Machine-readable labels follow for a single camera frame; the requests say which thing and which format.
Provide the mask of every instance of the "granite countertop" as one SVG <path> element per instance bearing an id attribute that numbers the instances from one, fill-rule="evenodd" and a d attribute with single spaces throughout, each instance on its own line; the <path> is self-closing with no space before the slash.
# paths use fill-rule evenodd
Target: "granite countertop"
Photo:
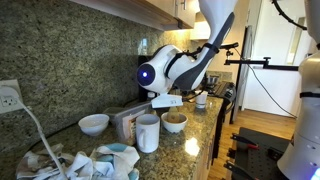
<path id="1" fill-rule="evenodd" d="M 179 112 L 189 119 L 187 126 L 178 134 L 172 134 L 161 127 L 158 149 L 150 154 L 138 150 L 140 159 L 135 167 L 140 171 L 140 179 L 192 179 L 201 153 L 207 148 L 206 143 L 215 126 L 222 101 L 208 97 L 205 109 L 196 109 L 195 103 L 189 102 L 178 107 Z M 111 123 L 97 137 L 83 134 L 75 124 L 54 134 L 48 138 L 48 142 L 51 146 L 63 144 L 64 153 L 76 155 L 78 151 L 83 151 L 90 155 L 94 148 L 117 142 L 117 134 Z M 42 143 L 39 143 L 33 150 L 43 148 Z"/>

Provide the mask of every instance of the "ceramic bowl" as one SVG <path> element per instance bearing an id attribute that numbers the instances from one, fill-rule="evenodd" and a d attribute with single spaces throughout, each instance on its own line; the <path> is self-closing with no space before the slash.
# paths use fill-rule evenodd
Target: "ceramic bowl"
<path id="1" fill-rule="evenodd" d="M 94 114 L 82 118 L 78 125 L 85 134 L 98 136 L 107 128 L 109 119 L 109 116 L 106 114 Z"/>
<path id="2" fill-rule="evenodd" d="M 168 130 L 171 133 L 179 133 L 181 130 L 183 130 L 186 125 L 188 118 L 184 114 L 179 113 L 179 123 L 171 123 L 167 121 L 168 112 L 163 113 L 161 115 L 161 122 L 163 124 L 163 127 Z"/>

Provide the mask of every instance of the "cup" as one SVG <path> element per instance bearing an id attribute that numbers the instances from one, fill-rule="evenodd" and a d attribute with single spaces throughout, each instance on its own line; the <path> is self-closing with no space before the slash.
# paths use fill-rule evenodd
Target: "cup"
<path id="1" fill-rule="evenodd" d="M 136 139 L 138 149 L 151 153 L 159 146 L 160 118 L 153 114 L 143 114 L 136 119 Z"/>
<path id="2" fill-rule="evenodd" d="M 206 100 L 207 100 L 207 91 L 203 91 L 200 95 L 196 97 L 196 107 L 197 108 L 205 108 Z"/>

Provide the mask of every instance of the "towel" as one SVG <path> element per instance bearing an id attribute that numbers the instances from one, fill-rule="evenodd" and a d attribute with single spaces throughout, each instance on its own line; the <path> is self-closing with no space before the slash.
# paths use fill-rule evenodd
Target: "towel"
<path id="1" fill-rule="evenodd" d="M 58 144 L 52 149 L 56 155 L 60 155 L 58 159 L 65 162 L 64 172 L 70 180 L 139 179 L 139 171 L 134 168 L 134 164 L 140 157 L 134 147 L 109 144 L 94 149 L 89 157 L 81 151 L 75 157 L 62 153 L 62 147 Z M 17 168 L 17 179 L 22 178 L 58 179 L 59 171 L 46 150 L 37 153 L 29 151 Z"/>

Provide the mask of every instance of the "cabinet door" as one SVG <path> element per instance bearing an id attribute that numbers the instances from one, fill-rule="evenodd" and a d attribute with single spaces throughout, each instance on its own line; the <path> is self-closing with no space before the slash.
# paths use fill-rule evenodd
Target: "cabinet door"
<path id="1" fill-rule="evenodd" d="M 146 0 L 150 4 L 158 7 L 162 11 L 175 16 L 175 0 Z"/>
<path id="2" fill-rule="evenodd" d="M 176 18 L 186 27 L 193 28 L 196 19 L 197 0 L 176 0 Z"/>

